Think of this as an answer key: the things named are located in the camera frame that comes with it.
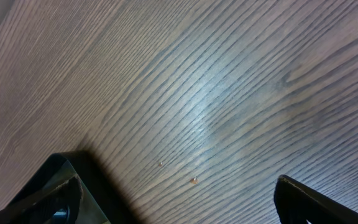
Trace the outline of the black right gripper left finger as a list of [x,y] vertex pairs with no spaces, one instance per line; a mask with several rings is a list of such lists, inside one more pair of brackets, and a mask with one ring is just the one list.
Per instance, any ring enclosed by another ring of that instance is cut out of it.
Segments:
[[75,223],[83,191],[73,176],[0,211],[0,224]]

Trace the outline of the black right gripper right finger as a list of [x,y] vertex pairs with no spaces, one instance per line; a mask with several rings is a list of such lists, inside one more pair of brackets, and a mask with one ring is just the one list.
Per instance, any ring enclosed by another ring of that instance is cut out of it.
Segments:
[[277,179],[273,201],[281,223],[358,223],[358,213],[287,175]]

